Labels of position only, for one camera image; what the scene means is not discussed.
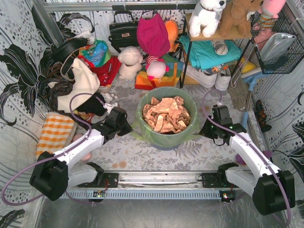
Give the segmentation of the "green trash bag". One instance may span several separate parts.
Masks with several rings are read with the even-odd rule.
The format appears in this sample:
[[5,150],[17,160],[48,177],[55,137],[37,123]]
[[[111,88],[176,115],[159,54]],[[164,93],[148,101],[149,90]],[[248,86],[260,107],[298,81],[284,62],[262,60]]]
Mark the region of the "green trash bag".
[[[149,104],[152,97],[161,100],[162,98],[173,98],[175,96],[180,96],[184,99],[184,107],[191,115],[189,126],[184,131],[177,134],[162,134],[155,132],[143,119],[142,110],[144,105]],[[132,124],[132,127],[134,129],[139,129],[140,133],[133,131],[132,135],[136,139],[146,141],[148,143],[175,146],[195,139],[196,136],[194,134],[199,131],[199,124],[199,114],[194,99],[188,93],[179,88],[165,86],[149,91],[140,99],[135,112],[135,121]]]

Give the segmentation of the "blue trash bin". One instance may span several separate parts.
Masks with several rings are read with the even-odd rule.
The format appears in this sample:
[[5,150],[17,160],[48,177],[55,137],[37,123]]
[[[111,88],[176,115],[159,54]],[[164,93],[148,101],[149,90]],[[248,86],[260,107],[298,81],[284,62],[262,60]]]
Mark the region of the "blue trash bin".
[[158,149],[158,150],[162,150],[162,151],[170,151],[170,150],[175,150],[177,148],[179,148],[183,143],[177,144],[175,146],[165,146],[165,145],[158,145],[155,143],[151,143],[151,146]]

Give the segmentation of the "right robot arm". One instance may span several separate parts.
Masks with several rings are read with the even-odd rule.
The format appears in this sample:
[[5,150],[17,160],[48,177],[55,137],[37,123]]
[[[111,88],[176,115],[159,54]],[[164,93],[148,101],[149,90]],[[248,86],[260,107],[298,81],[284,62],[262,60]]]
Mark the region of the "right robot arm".
[[215,105],[200,135],[223,140],[234,149],[250,169],[244,171],[235,162],[220,165],[216,173],[202,175],[205,188],[236,186],[248,194],[262,215],[295,206],[295,180],[290,171],[274,165],[253,143],[245,128],[233,123],[225,105]]

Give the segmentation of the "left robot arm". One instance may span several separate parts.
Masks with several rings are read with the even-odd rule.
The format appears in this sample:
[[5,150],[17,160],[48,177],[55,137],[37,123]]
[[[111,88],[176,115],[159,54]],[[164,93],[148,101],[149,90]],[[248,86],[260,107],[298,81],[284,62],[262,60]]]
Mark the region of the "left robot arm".
[[70,187],[108,185],[104,179],[105,171],[99,165],[88,162],[77,166],[77,163],[116,135],[123,136],[132,130],[127,112],[114,107],[104,121],[91,125],[83,136],[67,147],[54,153],[41,153],[30,177],[30,185],[51,201],[59,199]]

